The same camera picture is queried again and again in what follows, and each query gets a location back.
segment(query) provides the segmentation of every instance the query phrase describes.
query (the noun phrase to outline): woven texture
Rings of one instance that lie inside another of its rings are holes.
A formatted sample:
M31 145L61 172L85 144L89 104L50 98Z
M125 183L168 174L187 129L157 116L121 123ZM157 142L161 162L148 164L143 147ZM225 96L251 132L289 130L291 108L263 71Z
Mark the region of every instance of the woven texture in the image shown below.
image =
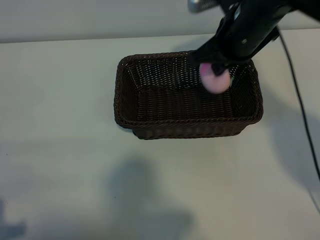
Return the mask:
M140 54L118 65L115 121L140 139L234 136L263 115L258 73L251 61L230 68L232 86L207 92L189 52Z

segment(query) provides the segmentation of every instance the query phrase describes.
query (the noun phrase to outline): gray wall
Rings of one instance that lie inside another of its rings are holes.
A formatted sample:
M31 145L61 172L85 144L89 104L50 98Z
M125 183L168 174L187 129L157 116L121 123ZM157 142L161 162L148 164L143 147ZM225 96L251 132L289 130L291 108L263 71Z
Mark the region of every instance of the gray wall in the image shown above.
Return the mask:
M0 42L206 34L222 16L218 8L192 15L187 0L2 0ZM320 24L295 12L280 27Z

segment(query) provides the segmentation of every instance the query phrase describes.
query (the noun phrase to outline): black cable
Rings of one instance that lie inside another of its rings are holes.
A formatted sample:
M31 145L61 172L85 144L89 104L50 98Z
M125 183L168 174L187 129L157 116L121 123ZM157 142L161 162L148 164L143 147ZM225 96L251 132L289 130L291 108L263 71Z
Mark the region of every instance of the black cable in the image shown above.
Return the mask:
M311 149L311 153L312 153L312 158L313 158L315 170L316 170L316 173L317 173L319 181L320 181L320 170L319 170L318 160L317 160L317 156L316 156L314 143L312 142L312 138L311 138L311 134L310 134L310 130L309 130L309 125L308 125L308 121L307 121L307 115L306 115L306 111L305 111L305 106L304 106L304 103L302 101L302 97L301 97L300 90L299 90L299 85L298 85L298 82L297 82L295 68L294 68L294 65L292 63L291 56L290 56L289 50L287 48L286 42L285 42L283 36L281 35L280 31L279 31L279 36L280 36L280 40L281 40L281 43L283 45L286 57L288 59L289 65L290 65L290 70L291 70L291 75L292 75L292 79L293 79L293 83L294 83L294 88L295 88L295 92L296 92L296 95L297 95L298 100L299 100L300 109L301 109L301 113L302 113L302 117L303 117L306 136L307 136L308 141L309 141L309 145L310 145L310 149Z

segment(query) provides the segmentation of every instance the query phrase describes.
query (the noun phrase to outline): brown wicker basket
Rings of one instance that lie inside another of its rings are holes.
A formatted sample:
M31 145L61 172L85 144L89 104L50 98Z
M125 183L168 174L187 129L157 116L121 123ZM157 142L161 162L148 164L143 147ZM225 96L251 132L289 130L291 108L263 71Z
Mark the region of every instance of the brown wicker basket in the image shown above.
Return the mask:
M118 65L114 115L140 139L234 136L263 115L258 73L251 61L230 69L231 87L208 93L189 52L127 56Z

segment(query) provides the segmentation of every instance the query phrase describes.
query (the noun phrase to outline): metal part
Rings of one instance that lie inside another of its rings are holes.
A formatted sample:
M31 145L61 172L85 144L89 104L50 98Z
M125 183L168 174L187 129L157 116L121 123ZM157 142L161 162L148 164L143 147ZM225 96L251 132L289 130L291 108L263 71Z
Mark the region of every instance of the metal part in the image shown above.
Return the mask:
M188 0L188 8L191 13L201 13L217 6L219 6L217 0Z

